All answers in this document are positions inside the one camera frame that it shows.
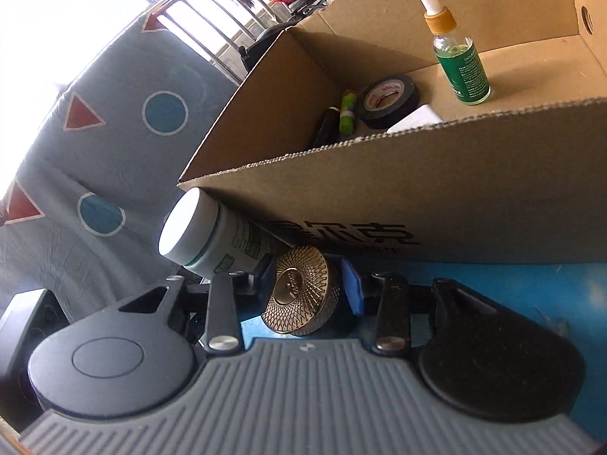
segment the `blue circle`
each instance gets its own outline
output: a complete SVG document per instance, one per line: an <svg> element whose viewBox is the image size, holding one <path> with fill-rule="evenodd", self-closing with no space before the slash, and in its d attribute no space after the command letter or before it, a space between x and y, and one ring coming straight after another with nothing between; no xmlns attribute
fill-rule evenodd
<svg viewBox="0 0 607 455"><path fill-rule="evenodd" d="M146 99L143 105L143 120L153 132L172 135L186 124L186 103L175 93L157 92Z"/></svg>
<svg viewBox="0 0 607 455"><path fill-rule="evenodd" d="M78 203L78 215L84 226L99 236L116 234L123 226L124 211L98 195L84 195Z"/></svg>

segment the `cardboard box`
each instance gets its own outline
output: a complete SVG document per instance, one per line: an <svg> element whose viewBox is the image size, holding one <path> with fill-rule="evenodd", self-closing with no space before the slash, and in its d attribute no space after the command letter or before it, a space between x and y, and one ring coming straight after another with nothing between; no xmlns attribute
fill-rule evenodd
<svg viewBox="0 0 607 455"><path fill-rule="evenodd" d="M180 186L344 253L607 261L605 1L441 2L475 39L490 100L458 102L419 0L335 0L280 35ZM400 72L447 123L300 153L345 88Z"/></svg>

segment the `white outlined circle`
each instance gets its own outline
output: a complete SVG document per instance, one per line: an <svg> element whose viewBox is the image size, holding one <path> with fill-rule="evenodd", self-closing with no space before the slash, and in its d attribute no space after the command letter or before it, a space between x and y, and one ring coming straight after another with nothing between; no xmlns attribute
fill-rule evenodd
<svg viewBox="0 0 607 455"><path fill-rule="evenodd" d="M159 130L154 129L154 127L150 125L150 123L148 122L148 119L146 118L146 107L148 107L148 103L150 102L150 100L152 100L156 96L159 96L160 94L169 94L170 96L174 96L177 99L179 99L179 101L181 101L181 104L183 105L183 109L185 111L185 117L183 118L183 123L181 123L181 125L179 127L177 127L175 130L173 130L172 132L159 132ZM162 136L166 137L166 136L175 135L175 133L181 132L181 130L183 130L183 127L186 126L188 116L189 116L189 111L187 110L187 104L186 104L185 100L183 99L183 97L181 97L179 94L175 94L174 92L171 92L170 90L159 90L157 92L154 92L154 94L149 95L148 98L143 102L143 107L142 107L143 122L148 127L148 129L151 132L156 133L156 135L162 135Z"/></svg>
<svg viewBox="0 0 607 455"><path fill-rule="evenodd" d="M93 233L95 236L101 236L103 238L107 238L109 236L113 236L114 234L116 234L118 231L120 231L122 229L122 226L124 226L124 223L126 222L126 213L124 212L123 209L121 209L120 207L116 207L120 213L122 214L122 222L120 222L119 226L114 229L111 232L108 233L102 233L102 232L98 232L95 231L95 229L93 229L92 227L90 227L88 225L88 223L84 220L84 217L82 216L82 210L81 210L81 206L82 206L82 202L85 198L88 198L89 196L99 196L96 193L93 193L92 191L89 191L88 193L85 193L83 196L80 197L80 199L78 200L78 205L77 205L77 212L78 212L78 217L80 218L80 222L82 223L82 225L86 228L87 231Z"/></svg>

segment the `white rubber dropper bulb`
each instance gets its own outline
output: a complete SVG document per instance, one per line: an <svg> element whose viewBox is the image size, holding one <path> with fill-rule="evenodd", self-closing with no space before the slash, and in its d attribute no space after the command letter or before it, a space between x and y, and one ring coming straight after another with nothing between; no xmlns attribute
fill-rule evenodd
<svg viewBox="0 0 607 455"><path fill-rule="evenodd" d="M438 3L438 0L421 0L421 2L426 7L426 14L429 17L439 14L444 9L444 6Z"/></svg>

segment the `box handle hole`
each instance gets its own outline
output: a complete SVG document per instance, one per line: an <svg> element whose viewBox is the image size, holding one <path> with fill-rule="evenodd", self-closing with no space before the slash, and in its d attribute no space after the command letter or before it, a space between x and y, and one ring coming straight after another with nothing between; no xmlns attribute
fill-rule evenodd
<svg viewBox="0 0 607 455"><path fill-rule="evenodd" d="M590 13L588 13L588 8L585 6L582 7L582 21L584 22L584 27L588 31L588 34L593 33L593 21L590 18Z"/></svg>

